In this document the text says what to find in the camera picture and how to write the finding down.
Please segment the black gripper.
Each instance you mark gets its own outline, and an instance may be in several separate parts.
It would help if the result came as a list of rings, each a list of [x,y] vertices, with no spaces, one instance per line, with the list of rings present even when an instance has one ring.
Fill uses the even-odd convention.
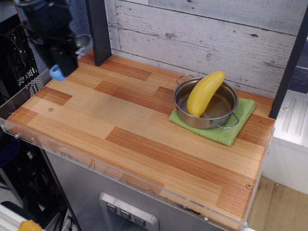
[[[33,43],[45,65],[50,68],[51,77],[68,77],[78,67],[77,58],[60,49],[65,45],[74,47],[76,36],[69,27],[70,16],[31,16],[22,22],[30,41]]]

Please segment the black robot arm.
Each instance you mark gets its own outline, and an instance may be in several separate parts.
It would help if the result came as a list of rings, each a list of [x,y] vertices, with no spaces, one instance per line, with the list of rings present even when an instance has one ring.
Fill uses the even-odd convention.
[[[49,68],[51,78],[65,80],[78,68],[79,50],[70,28],[68,4],[64,0],[16,0],[15,4],[26,15],[22,26]]]

